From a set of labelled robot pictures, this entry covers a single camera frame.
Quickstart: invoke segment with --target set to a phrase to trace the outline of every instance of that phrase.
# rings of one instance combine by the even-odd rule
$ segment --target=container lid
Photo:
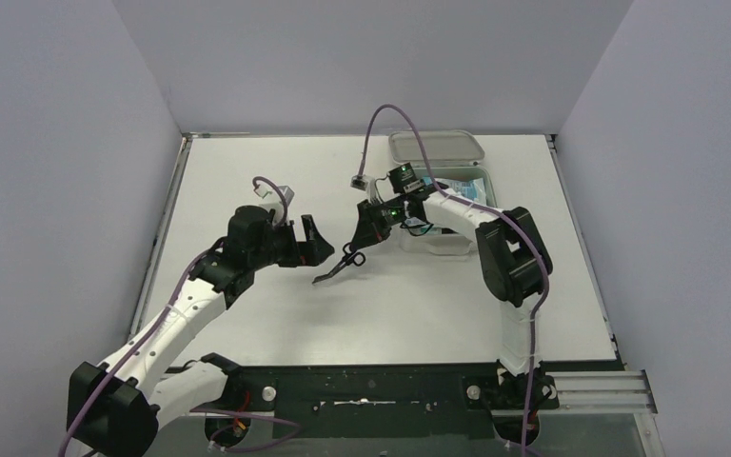
[[[422,142],[425,144],[427,159],[433,166],[474,165],[486,157],[486,153],[478,140],[465,130],[422,131]],[[411,165],[422,165],[422,152],[416,135],[412,131],[396,131],[388,136],[393,160],[399,164],[410,162]]]

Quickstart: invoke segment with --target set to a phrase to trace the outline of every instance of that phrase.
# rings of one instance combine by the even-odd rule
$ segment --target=cable
[[[179,374],[179,373],[183,373],[184,371],[188,370],[189,368],[191,368],[192,365],[194,365],[196,363],[197,363],[196,360],[191,359],[191,360],[187,361],[185,364],[183,364],[180,367],[169,367],[169,368],[167,368],[167,371],[165,371],[165,373],[166,374]]]
[[[247,409],[247,406],[250,404],[250,390],[245,391],[245,401],[242,402],[242,405],[237,409],[237,411],[242,412]],[[234,418],[234,426],[237,427],[240,424],[242,424],[239,420],[239,417]]]
[[[221,409],[203,409],[203,408],[196,408],[193,409],[191,412],[202,412],[205,414],[223,414],[228,417],[234,417],[237,419],[250,419],[250,420],[256,420],[256,421],[264,421],[264,422],[270,422],[272,424],[281,424],[283,426],[290,426],[295,428],[292,432],[289,434],[277,439],[273,440],[269,443],[265,443],[263,445],[257,445],[257,446],[251,446],[251,447],[226,447],[224,449],[225,452],[231,452],[231,453],[247,453],[247,452],[257,452],[259,450],[265,450],[270,449],[271,447],[279,446],[282,443],[285,443],[293,438],[295,438],[296,435],[298,435],[301,432],[301,425],[292,421],[288,421],[286,419],[279,419],[278,417],[270,417],[270,416],[261,416],[259,414],[253,414],[250,412],[242,412],[242,411],[224,411]],[[209,446],[214,444],[214,439],[222,432],[233,428],[234,425],[231,424],[230,426],[220,428],[219,430],[215,431],[211,434],[211,436],[208,437],[208,439],[211,441],[209,443]]]
[[[273,191],[276,192],[276,195],[279,196],[279,200],[282,201],[282,208],[285,211],[282,214],[282,218],[279,220],[279,222],[275,224],[276,226],[281,226],[283,223],[285,223],[287,221],[287,199],[285,198],[285,195],[282,192],[282,190],[279,189],[279,187],[276,186],[276,184],[274,182],[270,181],[265,176],[254,176],[253,177],[252,183],[253,183],[254,191],[259,188],[259,184],[258,184],[259,181],[262,181],[263,183],[270,186],[273,189]]]
[[[446,196],[449,200],[456,201],[458,203],[461,203],[462,205],[471,206],[476,209],[480,209],[482,211],[490,212],[497,217],[499,217],[504,223],[506,223],[509,227],[511,227],[512,230],[514,230],[517,235],[520,236],[520,239],[523,240],[525,243],[525,246],[528,247],[528,249],[531,251],[531,253],[534,255],[534,259],[537,261],[537,266],[540,268],[540,273],[543,277],[543,292],[540,296],[540,299],[537,301],[536,305],[534,305],[534,308],[531,309],[531,346],[530,346],[530,357],[528,359],[528,381],[527,385],[525,387],[525,406],[523,409],[523,436],[521,440],[521,447],[523,450],[523,455],[525,455],[525,439],[527,438],[527,420],[528,420],[528,411],[531,408],[531,391],[533,389],[534,384],[534,364],[536,363],[536,337],[537,337],[537,326],[536,326],[536,315],[537,311],[540,310],[540,307],[544,303],[545,299],[547,298],[547,294],[550,292],[550,281],[547,277],[547,267],[544,264],[544,260],[541,256],[541,254],[537,251],[536,247],[534,246],[534,242],[531,241],[530,238],[528,238],[528,235],[525,234],[525,232],[514,223],[508,216],[503,214],[502,211],[498,211],[497,209],[494,209],[492,207],[486,207],[484,205],[479,205],[477,203],[471,202],[469,200],[465,200],[464,198],[461,198],[459,196],[450,195],[446,193],[441,186],[439,186],[439,183],[436,181],[435,174],[433,173],[432,168],[430,167],[430,161],[427,159],[427,151],[425,150],[425,144],[422,142],[422,135],[419,133],[419,130],[416,129],[416,125],[413,124],[413,121],[410,120],[410,117],[407,116],[407,114],[396,105],[392,105],[389,103],[386,103],[384,105],[381,105],[377,108],[376,111],[374,111],[374,114],[371,115],[371,121],[368,123],[368,130],[365,131],[365,144],[363,146],[363,159],[360,162],[360,169],[358,171],[358,175],[363,174],[363,170],[366,168],[366,154],[368,152],[368,138],[371,136],[371,130],[374,127],[374,120],[377,118],[377,114],[380,113],[383,109],[393,109],[394,111],[398,112],[402,117],[404,117],[407,124],[410,126],[410,129],[413,130],[413,134],[416,136],[416,141],[419,143],[419,150],[422,153],[422,158],[425,160],[425,168],[427,168],[427,176],[429,176],[430,180],[432,181],[433,186],[436,188],[436,190],[441,193],[442,195]]]
[[[548,401],[552,396],[553,388],[551,386],[547,386],[547,395],[543,395],[543,397],[540,398],[537,403],[531,406],[531,411],[528,415],[528,422],[533,421],[537,417],[537,412],[540,410],[540,407],[544,405],[544,402]]]
[[[432,224],[419,224],[418,226],[409,226],[409,225],[406,225],[404,222],[402,222],[399,225],[399,228],[406,229],[407,234],[410,236],[425,236],[433,229],[433,225]],[[414,229],[425,229],[425,231],[423,231],[421,233],[413,233],[412,230],[414,230]]]
[[[504,441],[505,441],[504,446],[506,446],[506,447],[519,447],[522,455],[534,455],[536,457],[544,457],[541,453],[539,453],[538,451],[536,451],[530,447],[525,448],[525,447],[523,447],[523,445],[521,445],[519,443],[514,443],[511,440],[504,440]]]
[[[377,192],[377,198],[380,200],[380,203],[382,203],[384,200],[383,200],[383,196],[380,194],[380,187],[377,186],[377,183],[379,183],[380,181],[384,181],[386,179],[388,179],[387,173],[382,178],[377,178],[374,180],[374,190]]]
[[[119,362],[116,363],[116,365],[113,366],[113,368],[108,372],[108,374],[105,375],[104,378],[102,378],[102,381],[96,386],[96,388],[93,390],[89,398],[86,400],[86,402],[83,404],[83,407],[80,408],[80,412],[77,413],[77,415],[74,417],[74,420],[71,421],[71,426],[66,431],[66,437],[63,438],[63,443],[60,444],[60,448],[57,450],[57,457],[66,457],[66,448],[69,447],[69,442],[71,441],[71,438],[74,437],[74,432],[77,430],[78,427],[83,423],[83,420],[86,417],[86,414],[90,410],[90,408],[93,406],[93,404],[96,402],[96,399],[99,397],[99,394],[102,393],[103,390],[105,390],[105,387],[108,386],[108,383],[111,379],[113,379],[113,376],[116,375],[116,372],[119,371],[121,367],[123,367],[128,360],[130,360],[130,357],[132,357],[133,354],[135,354],[141,346],[144,345],[144,343],[147,342],[147,340],[155,333],[158,328],[164,324],[164,321],[167,320],[167,316],[169,315],[168,308],[173,306],[175,304],[175,301],[178,300],[178,295],[181,293],[181,288],[183,288],[184,283],[187,281],[189,273],[192,271],[195,265],[197,265],[198,262],[200,262],[203,257],[205,257],[210,252],[213,252],[218,247],[220,247],[223,244],[222,239],[217,240],[217,242],[214,243],[214,246],[212,246],[209,249],[204,250],[201,252],[197,257],[195,257],[191,262],[189,262],[187,268],[184,270],[183,274],[181,274],[180,279],[178,279],[178,283],[175,285],[175,290],[172,292],[172,295],[169,296],[169,301],[167,302],[168,307],[164,308],[164,310],[161,311],[161,313],[158,315],[158,318],[155,320],[155,322],[149,327],[149,330],[147,330],[147,333],[142,335],[141,338],[138,339],[138,341],[133,345],[132,348],[128,350],[128,352],[119,359]]]

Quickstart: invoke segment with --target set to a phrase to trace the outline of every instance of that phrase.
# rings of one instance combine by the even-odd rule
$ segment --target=bolt
[[[466,397],[469,400],[480,400],[481,399],[481,388],[477,386],[469,386],[466,388]]]
[[[262,400],[265,400],[266,402],[272,402],[275,399],[276,399],[276,389],[275,388],[273,388],[271,386],[267,386],[262,389]]]

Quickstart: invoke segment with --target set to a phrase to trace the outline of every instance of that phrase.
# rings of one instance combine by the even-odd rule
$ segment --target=gray wall
[[[180,145],[109,0],[0,2],[0,456],[50,456],[121,344]]]
[[[114,3],[184,131],[553,133],[631,0]]]
[[[731,2],[635,1],[557,147],[668,455],[731,456]]]

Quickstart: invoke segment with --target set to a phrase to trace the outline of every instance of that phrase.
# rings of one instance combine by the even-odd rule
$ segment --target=white tabletop
[[[539,318],[546,361],[610,360],[615,354],[550,151],[541,135],[478,136],[499,206],[528,208],[553,260]],[[477,254],[466,260],[402,251],[396,238],[365,249],[362,267],[318,286],[340,258],[365,195],[349,187],[362,136],[195,139],[163,247],[145,320],[163,309],[183,268],[227,230],[233,211],[256,205],[250,180],[289,185],[289,208],[312,214],[336,248],[317,268],[264,268],[179,362],[218,352],[245,366],[489,362],[500,347],[500,307]],[[371,140],[366,174],[395,167],[385,136]]]

